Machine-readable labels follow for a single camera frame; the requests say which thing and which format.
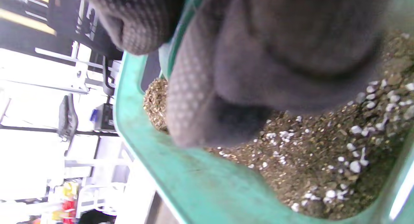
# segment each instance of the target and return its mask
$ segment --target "green tray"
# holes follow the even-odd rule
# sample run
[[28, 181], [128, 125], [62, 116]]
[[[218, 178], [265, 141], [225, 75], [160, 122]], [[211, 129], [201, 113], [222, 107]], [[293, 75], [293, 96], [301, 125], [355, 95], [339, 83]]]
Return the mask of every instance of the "green tray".
[[[170, 76], [177, 48], [201, 0], [187, 0], [173, 40], [160, 50], [161, 68]], [[125, 53], [117, 82], [115, 125], [158, 185], [158, 191], [183, 224], [406, 224], [414, 212], [414, 134], [384, 189], [359, 215], [328, 221], [293, 212], [280, 203], [264, 180], [247, 167], [201, 149], [181, 150], [156, 131], [143, 110], [141, 80], [147, 56]]]

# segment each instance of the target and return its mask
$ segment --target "gray glove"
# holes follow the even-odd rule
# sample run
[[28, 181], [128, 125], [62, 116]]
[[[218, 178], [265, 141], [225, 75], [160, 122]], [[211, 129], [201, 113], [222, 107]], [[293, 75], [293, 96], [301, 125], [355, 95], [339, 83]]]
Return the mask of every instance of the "gray glove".
[[[183, 0], [90, 0], [121, 48], [171, 37]], [[184, 35], [167, 96], [182, 147], [250, 140], [272, 110], [321, 113], [374, 79], [387, 0], [203, 0]]]

